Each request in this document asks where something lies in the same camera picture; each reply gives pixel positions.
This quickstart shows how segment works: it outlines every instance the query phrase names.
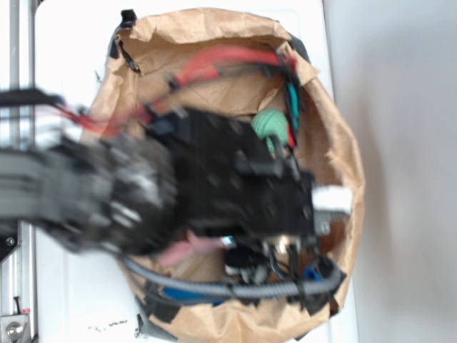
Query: metal bolt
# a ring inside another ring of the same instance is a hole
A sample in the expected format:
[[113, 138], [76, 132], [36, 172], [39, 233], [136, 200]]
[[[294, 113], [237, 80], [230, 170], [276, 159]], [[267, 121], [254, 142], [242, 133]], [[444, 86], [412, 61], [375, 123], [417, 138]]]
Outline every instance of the metal bolt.
[[322, 223], [321, 233], [325, 235], [330, 234], [330, 224], [328, 222]]
[[305, 206], [303, 208], [303, 215], [305, 218], [310, 219], [311, 218], [311, 208], [309, 206]]
[[9, 338], [19, 338], [24, 333], [24, 328], [17, 322], [12, 322], [6, 327], [6, 334]]
[[6, 245], [12, 247], [16, 243], [16, 240], [13, 237], [9, 237], [6, 239]]
[[214, 174], [209, 174], [206, 178], [206, 181], [208, 181], [209, 184], [213, 187], [219, 186], [219, 178]]
[[241, 126], [241, 123], [239, 121], [237, 121], [236, 119], [231, 120], [229, 122], [229, 125], [230, 125], [231, 129], [233, 130], [233, 132], [235, 132], [236, 134], [243, 133], [243, 127]]
[[240, 180], [240, 178], [238, 176], [233, 175], [230, 178], [230, 183], [236, 190], [240, 190], [241, 189], [241, 180]]

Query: brown paper bag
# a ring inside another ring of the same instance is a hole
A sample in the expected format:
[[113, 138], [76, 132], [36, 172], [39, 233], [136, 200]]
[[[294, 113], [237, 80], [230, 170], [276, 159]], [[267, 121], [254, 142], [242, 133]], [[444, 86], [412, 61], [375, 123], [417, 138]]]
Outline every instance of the brown paper bag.
[[[149, 319], [179, 339], [179, 342], [285, 342], [309, 332], [338, 312], [344, 303], [353, 270], [363, 221], [365, 179], [358, 145], [348, 124], [316, 78], [318, 71], [288, 43], [291, 36], [277, 22], [252, 14], [220, 9], [191, 9], [136, 20], [124, 17], [117, 30], [106, 75], [91, 107], [94, 118], [133, 111], [167, 89], [167, 77], [178, 71], [200, 50], [216, 45], [248, 46], [254, 49], [291, 51], [298, 60], [298, 75], [306, 110], [301, 113], [298, 161], [310, 169], [319, 184], [342, 184], [353, 192], [352, 215], [333, 223], [322, 239], [322, 250], [347, 273], [346, 281], [330, 304], [310, 317], [298, 304], [285, 299], [263, 300], [255, 307], [237, 300], [212, 307], [201, 304], [182, 307], [170, 322]], [[265, 108], [283, 109], [282, 80], [248, 74], [189, 89], [182, 104], [227, 116], [254, 115]], [[128, 132], [141, 136], [142, 127], [130, 123]], [[85, 139], [93, 136], [85, 133]], [[148, 257], [144, 266], [175, 278], [218, 281], [224, 273], [221, 256], [194, 256], [180, 265], [161, 269]], [[144, 299], [132, 279], [134, 293]]]

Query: blue object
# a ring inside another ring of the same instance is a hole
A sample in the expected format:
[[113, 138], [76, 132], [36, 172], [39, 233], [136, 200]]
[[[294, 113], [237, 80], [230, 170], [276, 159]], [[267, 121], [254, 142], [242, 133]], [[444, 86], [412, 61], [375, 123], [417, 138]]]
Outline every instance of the blue object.
[[308, 280], [314, 280], [314, 281], [317, 281], [317, 282], [322, 282], [322, 276], [313, 268], [306, 268], [305, 269], [305, 279], [308, 279]]
[[174, 300], [179, 300], [186, 303], [191, 302], [192, 304], [212, 303], [213, 306], [218, 306], [224, 303], [223, 300], [208, 297], [203, 293], [182, 291], [180, 289], [170, 287], [164, 287], [164, 295]]
[[298, 111], [298, 95], [295, 87], [291, 83], [287, 83], [288, 92], [291, 96], [291, 107], [292, 107], [292, 124], [295, 130], [298, 129], [298, 117], [300, 113]]

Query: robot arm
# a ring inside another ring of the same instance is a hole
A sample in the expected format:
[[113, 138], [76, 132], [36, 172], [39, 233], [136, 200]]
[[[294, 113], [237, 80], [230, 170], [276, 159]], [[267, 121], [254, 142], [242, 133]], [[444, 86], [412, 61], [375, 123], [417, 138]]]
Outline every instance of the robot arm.
[[[241, 54], [256, 64], [265, 59], [274, 70], [285, 69], [285, 89], [297, 96], [291, 61], [274, 53], [245, 53], [236, 50], [235, 57]], [[186, 69], [171, 86], [215, 75], [214, 68], [207, 74]], [[0, 95], [0, 106], [22, 104], [57, 106], [77, 124], [94, 127], [91, 119], [63, 109], [58, 97], [37, 91]], [[298, 104], [286, 102], [292, 145]], [[87, 146], [63, 139], [47, 151], [0, 151], [0, 219], [37, 223], [73, 251], [108, 251], [166, 302], [287, 297], [310, 313], [327, 303], [345, 274], [320, 254], [319, 238], [329, 233], [330, 221], [350, 214], [351, 193], [316, 185], [313, 174], [298, 167], [293, 149], [284, 154], [276, 136], [267, 137], [272, 156], [248, 123], [182, 107], [157, 115], [154, 106], [145, 106], [131, 118], [145, 114], [153, 119], [145, 126], [145, 140], [117, 132]], [[116, 132], [109, 126], [104, 130]], [[170, 279], [127, 257], [159, 254], [187, 229], [232, 242], [225, 263], [234, 284]], [[316, 257], [298, 270], [302, 251]], [[288, 265], [281, 265], [278, 254], [288, 255]], [[271, 274], [282, 281], [268, 283]]]

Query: black wire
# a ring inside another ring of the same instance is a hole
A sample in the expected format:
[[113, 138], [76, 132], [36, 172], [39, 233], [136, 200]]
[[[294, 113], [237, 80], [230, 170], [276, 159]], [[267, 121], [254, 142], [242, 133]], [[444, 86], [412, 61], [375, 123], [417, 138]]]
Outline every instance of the black wire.
[[273, 251], [270, 252], [269, 261], [270, 261], [271, 270], [273, 270], [273, 272], [276, 275], [278, 275], [278, 277], [280, 279], [284, 280], [284, 279], [287, 279], [289, 277], [290, 271], [285, 272], [284, 270], [282, 270], [279, 267], [278, 260], [276, 259]]

